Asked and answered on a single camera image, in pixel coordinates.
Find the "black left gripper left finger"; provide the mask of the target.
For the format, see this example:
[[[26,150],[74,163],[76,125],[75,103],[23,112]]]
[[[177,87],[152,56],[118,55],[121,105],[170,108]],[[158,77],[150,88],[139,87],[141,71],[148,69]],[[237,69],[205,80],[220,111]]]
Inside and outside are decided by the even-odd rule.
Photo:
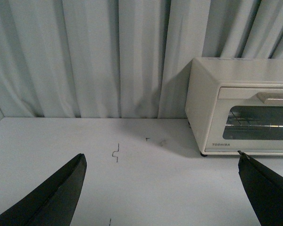
[[[77,207],[87,170],[80,153],[0,214],[0,226],[68,226]]]

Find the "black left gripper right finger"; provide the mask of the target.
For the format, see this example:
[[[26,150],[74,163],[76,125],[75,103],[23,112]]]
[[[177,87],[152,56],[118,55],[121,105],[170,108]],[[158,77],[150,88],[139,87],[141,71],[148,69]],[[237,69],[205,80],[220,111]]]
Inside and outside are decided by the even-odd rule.
[[[239,176],[262,226],[283,226],[283,177],[242,151]]]

